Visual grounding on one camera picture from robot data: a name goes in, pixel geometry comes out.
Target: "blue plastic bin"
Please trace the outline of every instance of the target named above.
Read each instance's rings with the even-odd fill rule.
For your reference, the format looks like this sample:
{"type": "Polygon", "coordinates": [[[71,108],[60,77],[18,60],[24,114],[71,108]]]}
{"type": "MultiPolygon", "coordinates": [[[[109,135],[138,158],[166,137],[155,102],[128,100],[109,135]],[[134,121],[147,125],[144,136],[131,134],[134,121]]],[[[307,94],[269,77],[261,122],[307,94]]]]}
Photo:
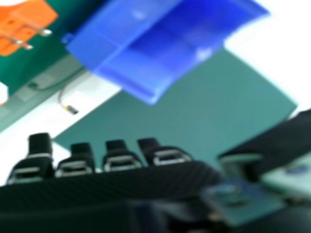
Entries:
{"type": "Polygon", "coordinates": [[[252,0],[111,0],[67,41],[91,72],[149,104],[268,12],[252,0]]]}

